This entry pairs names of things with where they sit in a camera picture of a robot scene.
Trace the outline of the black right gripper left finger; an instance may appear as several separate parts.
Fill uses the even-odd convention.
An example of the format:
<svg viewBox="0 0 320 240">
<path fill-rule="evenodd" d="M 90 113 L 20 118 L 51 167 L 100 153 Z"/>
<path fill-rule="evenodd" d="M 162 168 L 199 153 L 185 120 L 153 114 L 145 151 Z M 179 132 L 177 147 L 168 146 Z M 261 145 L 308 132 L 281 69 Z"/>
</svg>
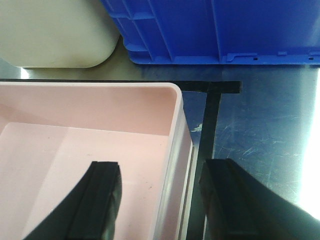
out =
<svg viewBox="0 0 320 240">
<path fill-rule="evenodd" d="M 27 240 L 112 240 L 122 198 L 117 162 L 93 161 L 63 201 Z"/>
</svg>

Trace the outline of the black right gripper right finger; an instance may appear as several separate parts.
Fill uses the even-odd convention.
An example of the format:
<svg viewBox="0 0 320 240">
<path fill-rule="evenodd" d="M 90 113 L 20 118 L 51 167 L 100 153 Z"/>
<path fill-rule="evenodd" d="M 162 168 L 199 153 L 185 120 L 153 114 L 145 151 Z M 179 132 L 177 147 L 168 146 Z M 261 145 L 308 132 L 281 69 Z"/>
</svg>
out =
<svg viewBox="0 0 320 240">
<path fill-rule="evenodd" d="M 199 180 L 213 240 L 318 240 L 320 221 L 230 158 L 207 159 Z"/>
</svg>

